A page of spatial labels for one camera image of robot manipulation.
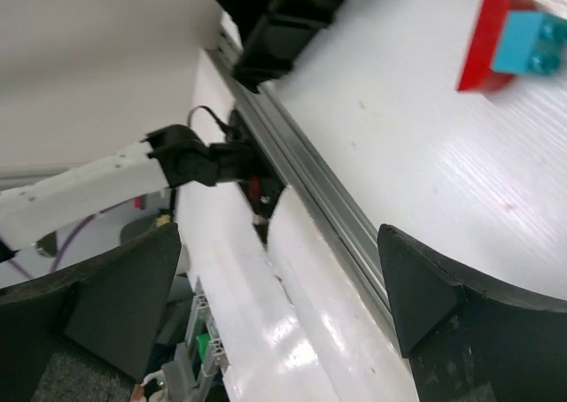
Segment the small teal lego lower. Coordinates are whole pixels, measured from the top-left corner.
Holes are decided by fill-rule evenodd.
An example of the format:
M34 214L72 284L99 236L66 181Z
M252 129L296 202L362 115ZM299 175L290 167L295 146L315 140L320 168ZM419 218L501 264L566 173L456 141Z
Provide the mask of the small teal lego lower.
M504 22L491 70L549 76L562 64L566 20L543 11L512 11Z

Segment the black four-compartment tray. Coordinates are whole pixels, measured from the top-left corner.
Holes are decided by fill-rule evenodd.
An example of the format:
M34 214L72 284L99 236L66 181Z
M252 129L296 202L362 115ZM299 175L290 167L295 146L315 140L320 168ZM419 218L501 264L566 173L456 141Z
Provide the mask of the black four-compartment tray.
M345 0L216 0L237 26L243 47L232 77L253 93L290 73Z

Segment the aluminium rail frame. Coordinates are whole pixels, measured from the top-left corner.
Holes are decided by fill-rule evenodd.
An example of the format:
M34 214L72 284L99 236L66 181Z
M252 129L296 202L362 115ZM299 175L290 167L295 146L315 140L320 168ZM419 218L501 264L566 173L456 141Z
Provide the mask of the aluminium rail frame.
M324 238L362 286L378 316L393 329L376 229L276 96L265 86L254 94L231 76L239 53L229 31L220 27L216 47L208 55L234 97L250 133L281 180L296 190Z

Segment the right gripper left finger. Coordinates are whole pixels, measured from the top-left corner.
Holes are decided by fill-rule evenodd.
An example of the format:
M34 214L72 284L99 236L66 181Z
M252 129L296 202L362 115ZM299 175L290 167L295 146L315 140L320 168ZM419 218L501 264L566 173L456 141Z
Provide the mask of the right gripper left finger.
M1 290L3 401L127 401L140 383L181 250L168 223Z

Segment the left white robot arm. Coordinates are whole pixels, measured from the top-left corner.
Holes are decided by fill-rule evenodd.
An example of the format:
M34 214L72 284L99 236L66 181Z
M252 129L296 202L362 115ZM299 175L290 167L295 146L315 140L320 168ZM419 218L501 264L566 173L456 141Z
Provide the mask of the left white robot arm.
M131 198L189 182L213 187L257 174L250 143L205 144L175 124L114 154L33 184L1 193L1 259L48 234Z

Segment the red curved lego lower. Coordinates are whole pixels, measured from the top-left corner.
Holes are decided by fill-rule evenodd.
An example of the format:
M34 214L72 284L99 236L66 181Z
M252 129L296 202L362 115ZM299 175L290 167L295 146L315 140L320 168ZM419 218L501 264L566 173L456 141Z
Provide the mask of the red curved lego lower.
M457 92L497 92L515 79L513 74L493 71L492 60L508 13L535 9L534 0L482 0L455 88Z

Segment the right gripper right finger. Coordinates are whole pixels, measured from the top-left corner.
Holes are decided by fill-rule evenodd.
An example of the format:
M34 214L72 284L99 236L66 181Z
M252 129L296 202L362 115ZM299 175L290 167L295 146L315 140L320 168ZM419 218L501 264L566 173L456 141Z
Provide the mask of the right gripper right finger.
M392 225L377 246L422 401L564 401L566 303L503 282Z

